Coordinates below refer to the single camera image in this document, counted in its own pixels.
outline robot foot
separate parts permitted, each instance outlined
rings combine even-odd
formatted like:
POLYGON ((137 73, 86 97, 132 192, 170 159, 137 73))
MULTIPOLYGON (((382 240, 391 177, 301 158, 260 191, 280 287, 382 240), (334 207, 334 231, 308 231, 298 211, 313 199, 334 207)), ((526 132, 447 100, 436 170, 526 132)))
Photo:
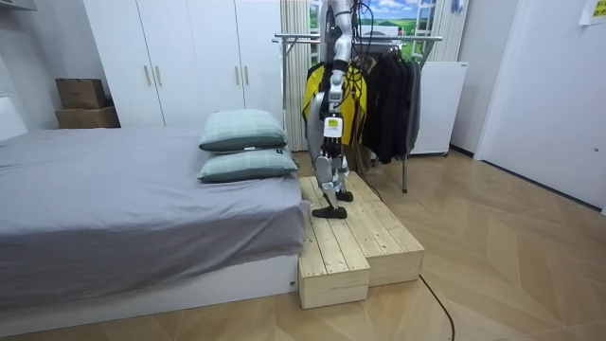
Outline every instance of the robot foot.
MULTIPOLYGON (((338 191, 336 193, 337 195, 337 200, 339 201, 344 201, 346 203, 351 203, 353 201, 353 193, 350 191, 338 191)), ((328 196, 326 194, 324 194, 324 198, 328 201, 328 196)))
POLYGON ((326 206, 324 208, 318 208, 312 211, 312 216, 318 218, 328 219, 345 219, 348 217, 348 212, 344 207, 338 207, 334 209, 332 206, 326 206))

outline white curtain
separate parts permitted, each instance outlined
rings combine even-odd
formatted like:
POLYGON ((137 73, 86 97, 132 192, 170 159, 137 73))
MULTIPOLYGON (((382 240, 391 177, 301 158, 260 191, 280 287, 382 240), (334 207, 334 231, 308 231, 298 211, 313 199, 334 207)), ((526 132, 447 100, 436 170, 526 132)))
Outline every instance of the white curtain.
POLYGON ((432 35, 442 36, 444 40, 434 44, 429 61, 458 61, 458 50, 461 47, 463 27, 465 26, 465 18, 467 17, 467 8, 469 5, 470 1, 468 0, 462 12, 452 13, 453 0, 437 0, 432 35))
MULTIPOLYGON (((309 33, 310 6, 306 0, 281 0, 282 32, 309 33)), ((308 44, 295 44, 286 58, 285 123, 291 151, 307 150, 305 122, 301 116, 307 71, 311 66, 311 50, 308 44)))

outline humanoid robot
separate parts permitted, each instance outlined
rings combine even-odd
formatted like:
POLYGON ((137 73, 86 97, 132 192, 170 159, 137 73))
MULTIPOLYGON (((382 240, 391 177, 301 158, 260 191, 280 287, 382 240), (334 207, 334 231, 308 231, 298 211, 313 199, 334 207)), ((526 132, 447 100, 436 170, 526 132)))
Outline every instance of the humanoid robot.
POLYGON ((353 201, 345 176, 348 162, 343 155, 343 117, 339 106, 344 94, 344 79, 351 58, 351 0, 328 0, 320 15, 320 56, 325 62, 318 93, 313 97, 307 119, 307 138, 313 170, 329 205, 315 209, 320 218, 345 219, 348 216, 339 201, 353 201))

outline yellow jacket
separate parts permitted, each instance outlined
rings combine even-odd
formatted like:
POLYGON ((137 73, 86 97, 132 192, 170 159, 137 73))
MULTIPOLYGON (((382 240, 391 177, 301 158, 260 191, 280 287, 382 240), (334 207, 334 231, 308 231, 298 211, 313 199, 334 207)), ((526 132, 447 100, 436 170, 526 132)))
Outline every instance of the yellow jacket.
MULTIPOLYGON (((318 92, 318 87, 322 81, 322 74, 324 73, 324 64, 319 63, 308 71, 307 73, 307 85, 305 87, 305 101, 303 103, 303 119, 307 122, 307 118, 310 114, 310 103, 312 102, 313 96, 318 92)), ((348 75, 344 79, 344 87, 348 93, 344 93, 346 97, 343 104, 339 106, 341 109, 341 115, 343 116, 343 138, 341 139, 344 145, 349 145, 351 136, 353 135, 353 122, 359 121, 364 122, 366 117, 366 82, 364 77, 360 74, 360 71, 349 66, 348 75), (352 83, 355 83, 356 91, 351 93, 351 86, 348 84, 349 80, 353 79, 352 83), (360 117, 355 117, 356 103, 360 105, 360 117)), ((362 123, 358 127, 358 131, 362 131, 362 123)))

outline white bed frame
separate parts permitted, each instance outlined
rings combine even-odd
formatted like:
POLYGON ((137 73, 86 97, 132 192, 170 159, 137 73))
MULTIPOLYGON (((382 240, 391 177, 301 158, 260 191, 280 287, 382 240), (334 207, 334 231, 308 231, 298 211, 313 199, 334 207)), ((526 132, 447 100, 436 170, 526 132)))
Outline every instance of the white bed frame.
POLYGON ((145 290, 0 314, 0 337, 157 314, 298 289, 297 255, 257 260, 145 290))

